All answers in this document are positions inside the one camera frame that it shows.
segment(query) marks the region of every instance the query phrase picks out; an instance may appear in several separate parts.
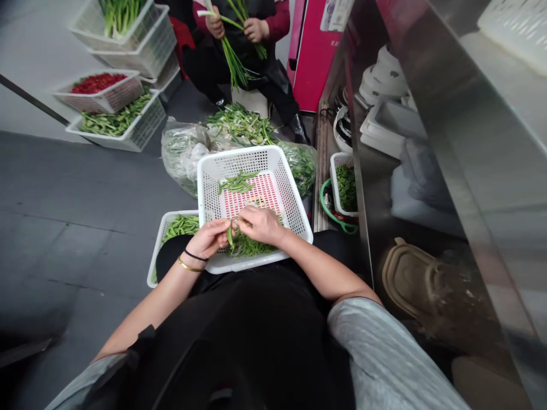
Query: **red chili pepper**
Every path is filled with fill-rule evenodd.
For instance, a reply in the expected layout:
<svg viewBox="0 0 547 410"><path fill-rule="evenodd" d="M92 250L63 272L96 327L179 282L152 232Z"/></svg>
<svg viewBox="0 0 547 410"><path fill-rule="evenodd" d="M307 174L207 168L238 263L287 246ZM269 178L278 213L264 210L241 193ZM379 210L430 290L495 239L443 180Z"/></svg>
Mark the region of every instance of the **red chili pepper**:
<svg viewBox="0 0 547 410"><path fill-rule="evenodd" d="M127 76L124 74L103 73L95 76L89 76L83 81L75 84L71 93L74 94L97 94L102 90L120 82Z"/></svg>

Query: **plastic bag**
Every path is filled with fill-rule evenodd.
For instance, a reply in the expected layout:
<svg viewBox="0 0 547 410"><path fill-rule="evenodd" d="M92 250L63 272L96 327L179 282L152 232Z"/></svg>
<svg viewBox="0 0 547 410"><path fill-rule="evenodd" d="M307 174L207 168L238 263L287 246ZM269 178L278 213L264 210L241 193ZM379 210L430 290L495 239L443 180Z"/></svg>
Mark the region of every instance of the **plastic bag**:
<svg viewBox="0 0 547 410"><path fill-rule="evenodd" d="M200 124L177 122L169 117L161 135L165 170L186 192L198 196L198 162L210 153L210 140Z"/></svg>
<svg viewBox="0 0 547 410"><path fill-rule="evenodd" d="M298 192L302 198L311 193L317 169L317 151L314 147L294 142L279 141L285 152Z"/></svg>

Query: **person's right hand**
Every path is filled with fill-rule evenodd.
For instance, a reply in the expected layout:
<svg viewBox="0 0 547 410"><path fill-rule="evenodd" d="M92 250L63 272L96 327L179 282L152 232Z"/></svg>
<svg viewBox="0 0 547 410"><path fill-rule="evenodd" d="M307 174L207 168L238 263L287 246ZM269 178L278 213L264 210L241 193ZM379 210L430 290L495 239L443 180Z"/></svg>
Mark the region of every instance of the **person's right hand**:
<svg viewBox="0 0 547 410"><path fill-rule="evenodd" d="M287 234L285 228L271 209L246 206L238 216L241 231L258 242L279 247Z"/></svg>
<svg viewBox="0 0 547 410"><path fill-rule="evenodd" d="M213 37L217 40L220 40L224 37L224 24L222 24L221 15L218 12L218 7L213 6L213 11L215 12L216 16L206 16L205 23L207 24L207 28L209 29Z"/></svg>

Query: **tiled floor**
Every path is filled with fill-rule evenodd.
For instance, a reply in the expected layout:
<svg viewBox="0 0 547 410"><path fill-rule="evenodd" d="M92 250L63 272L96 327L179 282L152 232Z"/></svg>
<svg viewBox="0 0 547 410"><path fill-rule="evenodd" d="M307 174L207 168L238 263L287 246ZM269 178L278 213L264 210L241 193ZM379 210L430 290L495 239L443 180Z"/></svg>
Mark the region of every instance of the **tiled floor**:
<svg viewBox="0 0 547 410"><path fill-rule="evenodd" d="M186 122L211 112L188 82L168 109ZM162 215L197 208L165 172L161 128L140 154L0 134L0 333L60 335L13 408L44 408L86 367L149 292Z"/></svg>

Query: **person's left hand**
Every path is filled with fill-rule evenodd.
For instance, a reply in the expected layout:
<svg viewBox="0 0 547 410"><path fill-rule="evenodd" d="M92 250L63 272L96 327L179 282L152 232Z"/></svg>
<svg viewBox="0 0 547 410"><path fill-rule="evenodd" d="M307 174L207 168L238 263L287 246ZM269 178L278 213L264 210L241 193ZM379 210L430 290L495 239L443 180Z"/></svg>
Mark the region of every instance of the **person's left hand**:
<svg viewBox="0 0 547 410"><path fill-rule="evenodd" d="M243 23L243 33L251 43L260 43L270 36L270 27L265 20L250 18Z"/></svg>
<svg viewBox="0 0 547 410"><path fill-rule="evenodd" d="M213 256L220 248L228 246L228 236L226 231L230 226L229 219L216 219L207 222L194 235L186 249L192 255L208 259Z"/></svg>

